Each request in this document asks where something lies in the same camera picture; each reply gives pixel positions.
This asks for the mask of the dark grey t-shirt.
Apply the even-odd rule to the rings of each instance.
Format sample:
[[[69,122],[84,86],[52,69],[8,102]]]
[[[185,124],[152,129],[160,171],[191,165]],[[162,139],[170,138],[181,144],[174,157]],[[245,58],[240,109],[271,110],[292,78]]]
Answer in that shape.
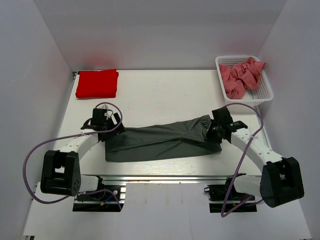
[[[127,128],[105,142],[105,160],[143,162],[220,153],[220,144],[206,137],[210,123],[210,116],[203,115],[169,124]]]

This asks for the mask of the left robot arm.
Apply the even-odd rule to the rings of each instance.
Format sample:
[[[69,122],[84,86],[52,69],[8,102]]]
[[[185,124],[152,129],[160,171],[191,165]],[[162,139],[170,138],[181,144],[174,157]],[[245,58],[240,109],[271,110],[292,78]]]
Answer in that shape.
[[[80,129],[80,135],[68,144],[45,153],[40,182],[43,193],[74,197],[88,192],[96,200],[105,196],[106,187],[99,183],[102,179],[81,174],[80,160],[97,143],[125,132],[122,118],[118,113],[94,114]]]

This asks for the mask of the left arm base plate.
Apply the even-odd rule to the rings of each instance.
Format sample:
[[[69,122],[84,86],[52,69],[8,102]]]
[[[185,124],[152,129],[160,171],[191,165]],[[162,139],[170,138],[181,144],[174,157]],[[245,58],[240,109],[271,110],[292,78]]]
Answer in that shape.
[[[97,212],[97,213],[119,213],[121,212],[126,196],[125,185],[105,185],[100,187],[108,191],[95,194],[77,195],[73,202],[73,212]]]

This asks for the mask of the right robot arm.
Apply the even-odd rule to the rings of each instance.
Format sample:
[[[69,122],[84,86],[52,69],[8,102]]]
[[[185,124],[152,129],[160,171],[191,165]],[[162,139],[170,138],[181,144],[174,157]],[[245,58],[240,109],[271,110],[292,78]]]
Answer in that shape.
[[[219,196],[236,200],[248,195],[261,198],[271,208],[301,199],[305,195],[299,162],[294,157],[283,157],[266,146],[241,121],[227,124],[212,123],[207,133],[209,140],[221,143],[227,140],[242,150],[260,170],[259,176],[240,173],[230,176],[225,182],[225,191]]]

